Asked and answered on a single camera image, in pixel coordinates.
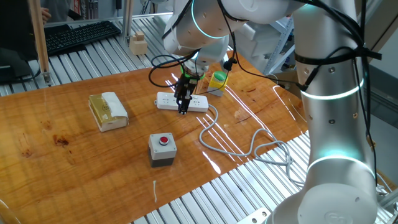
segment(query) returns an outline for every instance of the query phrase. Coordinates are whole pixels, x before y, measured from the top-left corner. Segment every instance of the electrical outlet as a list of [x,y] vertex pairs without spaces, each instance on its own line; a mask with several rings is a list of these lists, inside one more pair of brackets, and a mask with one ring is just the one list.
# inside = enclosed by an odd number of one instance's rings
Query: electrical outlet
[[[173,93],[157,93],[157,98],[155,100],[155,105],[161,110],[176,110],[178,111],[178,104],[176,102],[176,97]],[[207,102],[207,97],[192,95],[192,100],[189,104],[188,111],[191,112],[207,112],[209,109],[209,104]]]

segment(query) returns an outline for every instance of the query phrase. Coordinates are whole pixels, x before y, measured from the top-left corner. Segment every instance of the red button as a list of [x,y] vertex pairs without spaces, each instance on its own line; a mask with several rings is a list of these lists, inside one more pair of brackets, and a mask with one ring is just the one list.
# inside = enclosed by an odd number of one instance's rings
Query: red button
[[167,145],[169,143],[169,139],[167,137],[161,137],[159,139],[159,143],[163,146]]

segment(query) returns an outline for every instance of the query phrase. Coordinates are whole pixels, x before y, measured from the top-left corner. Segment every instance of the black keyboard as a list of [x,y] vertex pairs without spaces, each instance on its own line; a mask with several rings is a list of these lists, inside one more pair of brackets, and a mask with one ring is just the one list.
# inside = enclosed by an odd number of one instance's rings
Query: black keyboard
[[98,22],[76,29],[66,30],[45,36],[48,55],[88,44],[97,40],[120,34],[121,31],[110,21]]

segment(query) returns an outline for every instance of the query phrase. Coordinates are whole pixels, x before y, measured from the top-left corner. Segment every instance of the wooden table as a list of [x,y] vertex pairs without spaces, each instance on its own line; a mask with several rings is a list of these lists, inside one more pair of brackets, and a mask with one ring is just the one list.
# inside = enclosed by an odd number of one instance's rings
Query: wooden table
[[[258,72],[243,58],[243,66]],[[204,87],[212,72],[210,67]],[[159,70],[157,83],[174,82],[179,68]],[[213,112],[179,115],[158,110],[148,69],[95,78],[0,98],[0,214],[21,223],[126,224],[252,159],[211,151],[198,136]],[[265,78],[237,66],[224,96],[207,94],[220,118],[204,140],[247,152],[259,128],[288,141],[307,130],[302,102]],[[101,133],[88,96],[114,91],[129,126]],[[177,156],[170,167],[149,165],[149,134],[173,133]],[[256,145],[269,142],[259,134]],[[155,202],[153,181],[156,180]]]

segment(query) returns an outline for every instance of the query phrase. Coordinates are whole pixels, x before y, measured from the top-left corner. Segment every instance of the black cable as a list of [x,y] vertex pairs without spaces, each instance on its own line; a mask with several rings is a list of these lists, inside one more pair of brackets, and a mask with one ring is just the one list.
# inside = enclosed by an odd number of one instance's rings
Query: black cable
[[221,85],[218,89],[216,89],[216,90],[211,90],[211,91],[206,91],[206,92],[204,92],[204,93],[199,93],[198,95],[203,95],[203,94],[206,94],[206,93],[213,93],[214,91],[217,91],[217,90],[222,89],[222,88],[225,86],[225,83],[226,83],[226,81],[227,81],[227,79],[228,79],[228,75],[229,75],[229,71],[227,71],[227,73],[226,73],[226,77],[225,77],[225,80],[224,80],[223,85]]
[[361,84],[360,84],[360,80],[359,80],[358,64],[356,63],[356,59],[353,59],[353,61],[354,61],[354,67],[355,67],[356,82],[358,83],[358,88],[359,88],[359,90],[358,90],[359,100],[361,101],[362,113],[363,113],[363,117],[365,120],[366,134],[369,136],[369,141],[370,141],[370,145],[372,147],[372,152],[373,152],[373,157],[374,157],[374,176],[375,176],[376,186],[377,186],[376,148],[374,147],[373,139],[372,139],[371,132],[370,132],[370,128],[371,128],[370,120],[368,118],[366,118],[367,114],[365,112],[365,106],[363,103],[362,88],[361,88]]
[[320,63],[317,67],[315,67],[311,74],[308,76],[307,81],[305,81],[304,84],[304,89],[303,91],[307,90],[307,88],[310,86],[311,82],[313,81],[313,79],[316,77],[316,75],[318,75],[319,69],[326,63],[326,61],[331,58],[331,56],[333,56],[335,53],[339,52],[340,50],[353,50],[349,47],[339,47],[336,50],[332,51],[332,53],[330,53],[324,60],[322,63]]
[[361,36],[365,36],[365,23],[366,23],[366,0],[362,0],[361,10]]
[[221,11],[223,12],[224,17],[228,17],[232,21],[236,21],[236,22],[248,22],[247,19],[239,19],[239,18],[235,18],[235,17],[231,16],[231,14],[229,14],[228,11],[225,10],[221,0],[217,0],[217,2],[218,2],[218,5],[220,6]]
[[176,28],[178,26],[178,24],[181,22],[182,18],[184,17],[185,13],[187,12],[189,6],[191,5],[191,3],[193,2],[193,0],[188,0],[188,2],[186,3],[186,5],[184,6],[184,8],[182,9],[182,12],[180,13],[180,15],[178,15],[177,20],[175,20],[174,24],[171,26],[171,28],[162,36],[162,40],[165,39],[167,37],[167,35],[169,35],[172,31],[172,29]]
[[116,0],[116,9],[122,9],[122,0]]
[[142,7],[141,15],[144,15],[144,14],[147,12],[149,2],[150,2],[150,0],[148,0],[148,1],[147,1],[147,4],[146,4],[144,7]]
[[[351,35],[352,35],[351,38],[352,38],[352,39],[357,43],[357,45],[358,45],[358,49],[357,49],[358,51],[359,51],[359,50],[365,49],[365,46],[364,46],[364,22],[362,22],[362,28],[360,29],[360,28],[359,28],[359,25],[358,25],[352,18],[350,18],[350,17],[347,16],[346,14],[343,14],[342,12],[340,12],[340,11],[338,11],[338,10],[336,10],[336,9],[332,9],[332,8],[328,7],[325,3],[323,3],[323,2],[321,2],[321,1],[319,1],[319,0],[313,0],[313,1],[296,0],[296,1],[305,2],[305,3],[307,3],[307,4],[311,4],[311,5],[313,5],[313,6],[316,6],[316,7],[319,7],[319,8],[324,9],[327,13],[329,13],[329,14],[332,16],[332,18],[334,18],[336,21],[338,21],[338,22],[339,22],[340,24],[342,24],[346,29],[349,30],[349,32],[350,32]],[[221,10],[222,10],[223,12],[225,12],[225,9],[224,9],[224,7],[222,6],[222,4],[219,3],[219,5],[220,5]],[[365,21],[364,17],[366,17],[366,7],[365,7],[365,10],[362,12],[362,19],[361,19],[361,21]],[[286,81],[286,80],[278,80],[278,79],[274,79],[274,78],[269,78],[269,77],[265,77],[264,75],[258,75],[258,74],[249,72],[249,71],[247,71],[246,69],[244,69],[244,68],[242,67],[242,65],[240,64],[239,56],[238,56],[238,54],[236,53],[236,39],[234,38],[234,33],[231,32],[231,30],[230,30],[230,34],[231,34],[231,38],[232,38],[232,40],[233,40],[234,55],[236,55],[236,60],[237,60],[237,62],[238,62],[239,67],[240,67],[244,72],[246,72],[246,73],[248,73],[248,74],[251,74],[251,75],[255,75],[255,76],[261,77],[261,78],[267,78],[267,79],[270,79],[270,80],[273,80],[273,81],[294,83],[294,84],[296,84],[299,88],[303,88],[303,87],[304,87],[303,85],[301,85],[301,84],[299,84],[299,83],[296,83],[296,82],[291,82],[291,81]],[[351,48],[349,48],[349,47],[340,47],[340,48],[334,50],[334,51],[325,59],[325,61],[327,61],[332,55],[334,55],[335,53],[337,53],[337,51],[342,50],[342,49],[349,49],[349,50],[351,50],[351,51],[357,53],[355,50],[353,50],[353,49],[351,49]],[[364,108],[364,101],[363,101],[363,97],[362,97],[361,86],[360,86],[360,83],[359,83],[358,65],[356,64],[355,58],[354,58],[353,60],[354,60],[354,63],[355,63],[355,70],[356,70],[356,74],[357,74],[357,82],[358,82],[358,87],[359,87],[359,97],[360,97],[360,100],[361,100],[361,107],[362,107],[362,111],[363,111],[363,114],[364,114],[364,121],[365,121],[365,125],[366,125],[366,134],[369,136],[369,140],[370,140],[370,142],[371,142],[371,147],[372,147],[373,155],[374,155],[374,173],[375,173],[375,180],[376,180],[376,186],[377,186],[377,175],[376,175],[376,173],[377,173],[377,169],[376,169],[376,149],[375,149],[375,147],[374,147],[373,140],[372,140],[372,137],[371,137],[371,134],[370,134],[370,119],[371,119],[371,110],[370,110],[370,108],[371,108],[371,107],[370,107],[371,99],[370,99],[370,94],[371,94],[371,92],[370,92],[369,63],[368,63],[367,57],[368,57],[368,56],[366,56],[366,55],[364,55],[364,54],[362,54],[362,56],[361,56],[361,58],[362,58],[362,63],[363,63],[363,67],[364,67],[364,68],[363,68],[364,78],[365,78],[365,80],[366,80],[366,86],[367,86],[367,88],[366,88],[366,90],[367,90],[367,95],[366,95],[366,96],[367,96],[367,111],[368,111],[367,114],[366,114],[366,110],[365,110],[365,108]],[[325,62],[319,64],[318,67],[317,67],[316,69],[319,70],[319,68],[320,68],[324,63],[325,63]],[[316,74],[317,74],[317,71],[315,71],[315,72],[313,71],[313,73],[312,73],[312,79],[307,80],[307,82],[310,83],[310,82],[313,80],[313,78],[315,78],[315,75],[316,75]]]
[[40,75],[41,71],[39,69],[39,71],[32,77],[30,78],[24,78],[24,79],[20,79],[20,80],[8,80],[8,81],[3,81],[0,82],[0,84],[13,84],[13,83],[25,83],[25,82],[29,82],[31,80],[33,80],[34,78],[38,77]]
[[[160,87],[160,88],[168,88],[168,87],[176,86],[177,83],[174,83],[174,84],[171,84],[171,85],[159,85],[159,84],[156,84],[156,83],[153,82],[153,80],[152,80],[153,72],[154,72],[155,70],[157,70],[158,68],[172,68],[172,67],[176,67],[176,66],[182,65],[184,62],[187,62],[187,61],[190,60],[193,56],[195,56],[195,54],[196,54],[199,50],[196,50],[196,51],[192,52],[190,55],[187,55],[186,57],[182,57],[182,58],[175,58],[174,56],[171,56],[171,55],[158,55],[158,56],[152,58],[152,60],[151,60],[150,62],[151,62],[151,64],[152,64],[153,68],[150,70],[150,72],[149,72],[149,74],[148,74],[148,79],[149,79],[149,81],[150,81],[154,86],[157,86],[157,87]],[[155,59],[157,59],[157,58],[159,58],[159,57],[170,57],[170,58],[172,58],[173,60],[169,60],[169,61],[166,61],[166,62],[163,62],[163,63],[160,63],[160,64],[156,65],[156,64],[154,63],[154,61],[155,61]]]
[[[195,74],[196,74],[196,76],[197,76],[197,80],[199,80],[200,78],[199,78],[199,75],[198,75],[198,57],[199,56],[197,56],[196,58],[195,58]],[[196,85],[196,87],[195,87],[195,95],[197,94],[197,90],[198,90],[198,85]]]

